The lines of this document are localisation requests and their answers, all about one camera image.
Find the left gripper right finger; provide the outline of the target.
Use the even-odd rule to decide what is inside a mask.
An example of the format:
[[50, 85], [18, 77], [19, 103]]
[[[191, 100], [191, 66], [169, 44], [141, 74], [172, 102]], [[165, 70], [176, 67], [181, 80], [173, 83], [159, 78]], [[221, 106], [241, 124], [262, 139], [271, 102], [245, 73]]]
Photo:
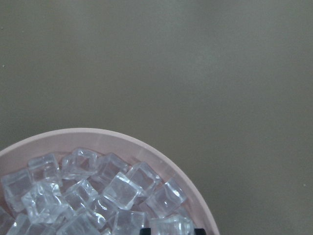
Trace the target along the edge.
[[194, 235], [205, 235], [204, 228], [194, 228]]

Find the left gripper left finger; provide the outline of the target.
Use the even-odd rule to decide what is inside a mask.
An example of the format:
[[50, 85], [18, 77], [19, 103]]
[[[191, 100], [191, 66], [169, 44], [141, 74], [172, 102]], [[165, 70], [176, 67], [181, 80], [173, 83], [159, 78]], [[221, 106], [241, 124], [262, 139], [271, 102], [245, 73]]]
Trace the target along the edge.
[[151, 235], [151, 228], [141, 228], [139, 235]]

